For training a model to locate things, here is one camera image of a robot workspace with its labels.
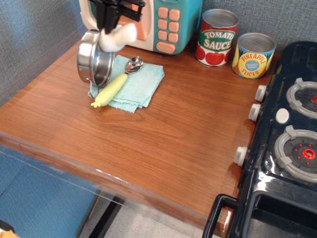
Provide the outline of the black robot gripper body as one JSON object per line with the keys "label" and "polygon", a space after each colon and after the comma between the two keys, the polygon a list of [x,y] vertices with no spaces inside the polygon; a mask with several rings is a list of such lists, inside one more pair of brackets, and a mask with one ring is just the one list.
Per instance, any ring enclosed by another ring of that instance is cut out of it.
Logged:
{"label": "black robot gripper body", "polygon": [[121,16],[140,21],[142,9],[146,5],[143,0],[91,0],[92,3],[105,2],[106,6],[117,6],[121,10]]}

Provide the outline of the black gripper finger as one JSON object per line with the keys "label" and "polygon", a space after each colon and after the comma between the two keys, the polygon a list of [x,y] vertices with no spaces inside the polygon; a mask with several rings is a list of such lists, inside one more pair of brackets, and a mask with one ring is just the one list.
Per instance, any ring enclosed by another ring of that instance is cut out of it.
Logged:
{"label": "black gripper finger", "polygon": [[105,27],[107,6],[105,2],[96,2],[95,6],[96,6],[97,27],[99,30],[102,30]]}
{"label": "black gripper finger", "polygon": [[121,10],[117,6],[108,6],[106,8],[106,16],[105,16],[105,33],[109,34],[118,23],[118,20],[121,16]]}

